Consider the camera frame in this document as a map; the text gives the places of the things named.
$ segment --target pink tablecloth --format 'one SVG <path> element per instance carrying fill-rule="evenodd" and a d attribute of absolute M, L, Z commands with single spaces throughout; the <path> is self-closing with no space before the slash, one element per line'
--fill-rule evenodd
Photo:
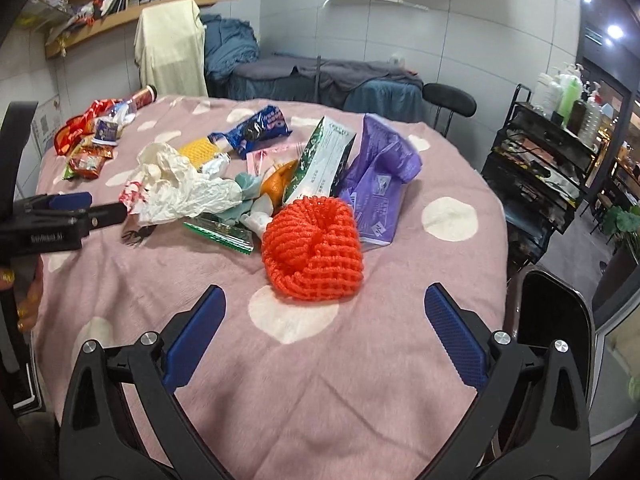
<path fill-rule="evenodd" d="M 267 101 L 161 98 L 128 126 L 98 180 L 60 180 L 65 160 L 44 157 L 38 192 L 87 190 L 117 200 L 148 143 L 179 148 L 225 131 Z M 323 116 L 362 131 L 362 115 L 278 104 L 305 140 Z M 34 340 L 62 415 L 80 345 L 130 344 L 187 310 L 210 283 L 227 313 L 191 383 L 177 398 L 238 480 L 412 479 L 462 418 L 475 391 L 458 377 L 424 315 L 425 288 L 441 282 L 490 329 L 502 324 L 506 226 L 498 200 L 454 146 L 424 124 L 394 126 L 420 150 L 396 238 L 368 251 L 364 284 L 347 301 L 299 306 L 274 294 L 259 250 L 233 252 L 184 228 L 158 227 L 127 246 L 119 226 L 91 233 L 82 251 L 44 256 L 45 293 Z M 359 150 L 356 139 L 351 158 Z M 244 169 L 235 160 L 231 173 Z M 165 460 L 135 396 L 132 412 L 152 456 Z"/>

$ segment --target orange-red foam mesh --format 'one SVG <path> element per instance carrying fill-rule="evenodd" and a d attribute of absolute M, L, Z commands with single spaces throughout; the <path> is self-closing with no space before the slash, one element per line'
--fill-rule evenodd
<path fill-rule="evenodd" d="M 352 296 L 362 283 L 363 265 L 351 208 L 338 198 L 295 200 L 267 226 L 262 261 L 273 286 L 287 296 Z"/>

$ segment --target purple plastic bag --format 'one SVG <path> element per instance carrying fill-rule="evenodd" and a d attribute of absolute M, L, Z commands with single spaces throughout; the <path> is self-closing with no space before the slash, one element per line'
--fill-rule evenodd
<path fill-rule="evenodd" d="M 366 114 L 360 154 L 340 184 L 339 197 L 351 204 L 360 241 L 389 245 L 396 234 L 402 185 L 422 168 L 415 148 L 379 117 Z"/>

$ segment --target metal bolt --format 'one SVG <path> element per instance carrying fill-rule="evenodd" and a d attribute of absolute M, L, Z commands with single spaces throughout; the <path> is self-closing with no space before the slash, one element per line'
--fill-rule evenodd
<path fill-rule="evenodd" d="M 156 341 L 158 341 L 158 334 L 155 333 L 155 332 L 145 332 L 145 333 L 143 333 L 142 337 L 140 338 L 140 342 L 144 346 L 152 345 Z"/>
<path fill-rule="evenodd" d="M 565 353 L 569 349 L 569 345 L 565 341 L 562 341 L 562 339 L 556 339 L 554 346 L 556 350 L 562 353 Z"/>
<path fill-rule="evenodd" d="M 90 354 L 91 352 L 93 352 L 95 350 L 96 347 L 96 343 L 93 339 L 89 339 L 89 341 L 85 341 L 84 344 L 82 345 L 82 351 L 85 354 Z"/>
<path fill-rule="evenodd" d="M 498 345 L 508 345 L 511 342 L 511 336 L 502 330 L 494 334 L 494 339 Z"/>

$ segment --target blue gripper pad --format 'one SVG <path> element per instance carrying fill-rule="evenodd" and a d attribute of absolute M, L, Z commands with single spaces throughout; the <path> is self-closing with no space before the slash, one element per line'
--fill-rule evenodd
<path fill-rule="evenodd" d="M 169 393 L 189 383 L 225 317 L 226 299 L 221 288 L 212 287 L 199 303 L 199 306 L 196 304 L 196 312 L 166 352 L 162 383 Z"/>
<path fill-rule="evenodd" d="M 486 354 L 439 283 L 424 293 L 424 312 L 462 382 L 480 391 L 487 382 Z"/>
<path fill-rule="evenodd" d="M 75 211 L 76 209 L 89 209 L 94 198 L 91 193 L 70 193 L 68 195 L 57 195 L 49 200 L 50 209 L 60 209 L 62 211 Z"/>

